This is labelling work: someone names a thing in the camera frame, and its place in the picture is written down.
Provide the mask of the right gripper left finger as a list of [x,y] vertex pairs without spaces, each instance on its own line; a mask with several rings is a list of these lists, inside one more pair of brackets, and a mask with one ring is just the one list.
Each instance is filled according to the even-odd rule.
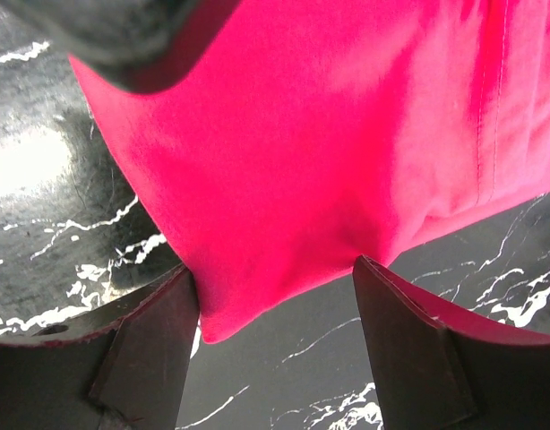
[[178,265],[31,335],[0,336],[0,429],[173,429],[199,318]]

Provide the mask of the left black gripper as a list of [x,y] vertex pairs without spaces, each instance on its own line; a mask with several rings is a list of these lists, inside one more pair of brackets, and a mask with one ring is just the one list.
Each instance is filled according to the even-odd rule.
[[1,1],[118,88],[153,94],[196,66],[236,1]]

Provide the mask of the pink red t shirt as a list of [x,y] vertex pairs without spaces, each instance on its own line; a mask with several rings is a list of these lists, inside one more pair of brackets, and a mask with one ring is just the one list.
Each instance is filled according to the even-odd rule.
[[209,343],[550,192],[550,1],[244,1],[167,91],[72,66]]

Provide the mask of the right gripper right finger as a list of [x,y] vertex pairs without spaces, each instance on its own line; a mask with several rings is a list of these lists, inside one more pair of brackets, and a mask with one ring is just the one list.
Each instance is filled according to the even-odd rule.
[[361,256],[357,307],[386,429],[550,429],[550,335],[492,321]]

